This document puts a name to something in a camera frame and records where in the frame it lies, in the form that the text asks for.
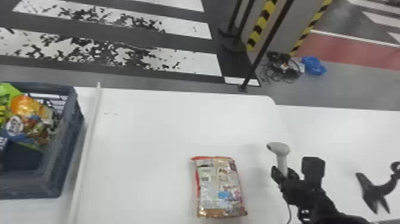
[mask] orange snack package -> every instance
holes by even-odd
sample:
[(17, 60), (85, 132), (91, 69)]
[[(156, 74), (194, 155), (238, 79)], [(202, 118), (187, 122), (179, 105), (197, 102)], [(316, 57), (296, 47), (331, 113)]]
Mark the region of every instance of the orange snack package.
[(197, 216), (214, 219), (246, 216), (234, 159), (197, 156)]

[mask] crosswalk marking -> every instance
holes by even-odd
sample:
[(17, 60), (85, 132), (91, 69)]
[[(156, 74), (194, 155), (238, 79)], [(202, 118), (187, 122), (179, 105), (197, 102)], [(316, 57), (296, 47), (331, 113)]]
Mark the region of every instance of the crosswalk marking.
[(389, 32), (389, 34), (390, 34), (393, 38), (395, 38), (397, 42), (400, 43), (400, 34), (398, 34), (398, 33), (391, 33), (391, 32)]
[(215, 54), (0, 28), (0, 55), (222, 76)]
[(143, 28), (162, 33), (211, 39), (210, 28), (206, 23), (77, 2), (22, 0), (12, 11), (43, 17), (62, 18), (127, 28)]
[(204, 12), (201, 0), (130, 0)]
[(400, 14), (400, 8), (399, 7), (393, 7), (385, 4), (380, 4), (376, 2), (370, 2), (367, 0), (347, 0), (353, 5), (361, 6), (361, 7), (366, 7), (366, 8), (372, 8), (374, 10), (381, 10), (385, 11), (388, 13), (394, 13), (394, 14)]
[(375, 23), (382, 24), (385, 26), (400, 28), (400, 20), (397, 18), (387, 17), (374, 13), (367, 13), (367, 12), (362, 12), (362, 13), (364, 13), (369, 19), (371, 19)]
[(338, 34), (338, 33), (331, 33), (331, 32), (326, 32), (326, 31), (321, 31), (321, 30), (312, 30), (311, 33), (317, 33), (317, 34), (326, 35), (326, 36), (334, 36), (336, 38), (350, 39), (350, 40), (353, 40), (353, 41), (360, 41), (360, 42), (365, 42), (365, 43), (373, 43), (373, 44), (378, 44), (378, 45), (383, 45), (383, 46), (390, 46), (392, 48), (400, 48), (400, 45), (395, 44), (395, 43), (387, 43), (387, 42), (382, 42), (382, 41), (375, 41), (375, 40), (371, 40), (371, 39), (358, 38), (358, 37), (355, 37), (355, 36), (348, 36), (348, 35), (343, 35), (343, 34)]
[[(235, 84), (235, 85), (240, 85), (243, 83), (243, 81), (245, 80), (244, 78), (238, 78), (238, 77), (224, 77), (225, 79), (225, 83), (228, 84)], [(249, 81), (249, 86), (260, 86), (260, 84), (258, 83), (258, 81), (256, 79), (250, 79)]]

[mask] barcode scanner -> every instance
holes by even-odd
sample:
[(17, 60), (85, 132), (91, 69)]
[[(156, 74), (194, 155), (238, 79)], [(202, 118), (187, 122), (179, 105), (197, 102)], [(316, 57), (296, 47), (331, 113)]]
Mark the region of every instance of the barcode scanner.
[(279, 171), (282, 172), (282, 174), (285, 177), (287, 177), (288, 176), (288, 163), (286, 161), (286, 156), (290, 152), (289, 146), (282, 142), (270, 142), (267, 144), (267, 148), (271, 152), (275, 153), (277, 164), (278, 164), (278, 169), (279, 169)]

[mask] chip bag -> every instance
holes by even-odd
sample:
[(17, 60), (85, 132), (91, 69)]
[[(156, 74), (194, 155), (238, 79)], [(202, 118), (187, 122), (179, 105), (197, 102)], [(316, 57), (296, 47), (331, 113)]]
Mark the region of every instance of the chip bag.
[(230, 157), (193, 157), (196, 165), (197, 216), (214, 219), (246, 216), (235, 161)]
[(9, 83), (0, 83), (0, 153), (13, 141), (39, 150), (49, 143), (54, 112)]

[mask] white table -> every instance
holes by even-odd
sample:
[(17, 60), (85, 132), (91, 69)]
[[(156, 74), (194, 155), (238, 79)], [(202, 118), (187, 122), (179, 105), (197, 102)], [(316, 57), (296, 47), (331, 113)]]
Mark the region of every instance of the white table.
[[(104, 89), (77, 223), (283, 223), (270, 141), (290, 143), (269, 97)], [(236, 159), (249, 216), (196, 218), (195, 155)]]
[(279, 106), (279, 111), (293, 139), (291, 156), (326, 161), (323, 188), (340, 211), (371, 222), (400, 219), (400, 185), (386, 196), (391, 214), (379, 207), (376, 215), (355, 177), (362, 172), (376, 185), (389, 180), (390, 164), (400, 160), (400, 112), (294, 106)]
[[(95, 110), (95, 90), (77, 91), (88, 122)], [(269, 141), (292, 147), (288, 163), (298, 172), (305, 155), (326, 160), (323, 187), (340, 211), (369, 221), (396, 219), (399, 188), (387, 196), (392, 214), (380, 209), (375, 215), (361, 199), (354, 173), (364, 172), (376, 184), (388, 180), (388, 165), (399, 160), (399, 125), (399, 112), (276, 107), (268, 97), (243, 95), (104, 89), (78, 186), (74, 187), (74, 162), (60, 198), (0, 201), (0, 221), (64, 223), (74, 201), (71, 214), (77, 224), (286, 223), (286, 204), (269, 177), (276, 163), (265, 150)], [(247, 217), (195, 217), (194, 171), (189, 162), (194, 155), (236, 159)], [(377, 161), (376, 170), (369, 164), (372, 161)], [(347, 191), (340, 192), (339, 184)]]

